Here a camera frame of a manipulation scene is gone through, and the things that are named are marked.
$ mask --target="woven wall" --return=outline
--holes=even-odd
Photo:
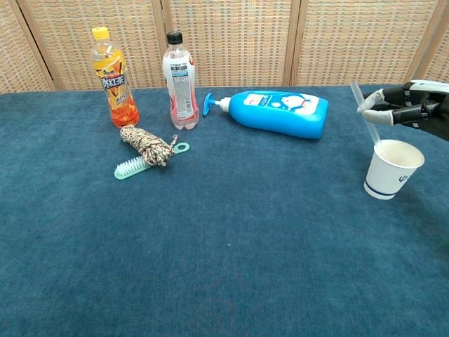
[[[401,83],[437,0],[308,2],[299,85]]]
[[[8,0],[0,0],[0,60],[0,93],[50,90]]]
[[[199,86],[280,86],[290,0],[170,0]]]
[[[443,40],[430,62],[426,79],[449,82],[449,29],[446,30]]]
[[[132,87],[164,85],[151,1],[29,0],[22,5],[28,6],[63,88],[101,88],[90,49],[91,29],[103,25],[124,49]]]

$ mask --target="coiled rope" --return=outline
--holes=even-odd
[[[167,144],[143,128],[126,125],[120,129],[120,137],[134,147],[149,165],[165,166],[175,154],[173,146],[176,144],[177,135],[173,136],[171,144]]]

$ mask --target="brush bristles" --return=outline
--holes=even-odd
[[[145,169],[150,166],[151,165],[148,165],[145,160],[143,160],[142,156],[140,156],[117,165],[116,172],[120,176],[127,176],[128,174],[132,174],[140,169]]]

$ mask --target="green brush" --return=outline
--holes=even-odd
[[[187,143],[179,143],[173,147],[173,151],[175,154],[186,152],[190,148],[190,145]],[[115,169],[114,176],[119,180],[127,179],[135,174],[138,174],[142,171],[145,171],[152,167],[153,165],[149,165],[145,162],[142,156],[132,158],[130,160],[125,161],[122,164],[117,165]]]

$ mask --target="blue plastic bottle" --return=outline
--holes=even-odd
[[[209,93],[204,100],[203,116],[210,106],[218,105],[238,123],[250,128],[318,139],[323,135],[329,103],[323,98],[279,91],[244,91],[216,101]]]

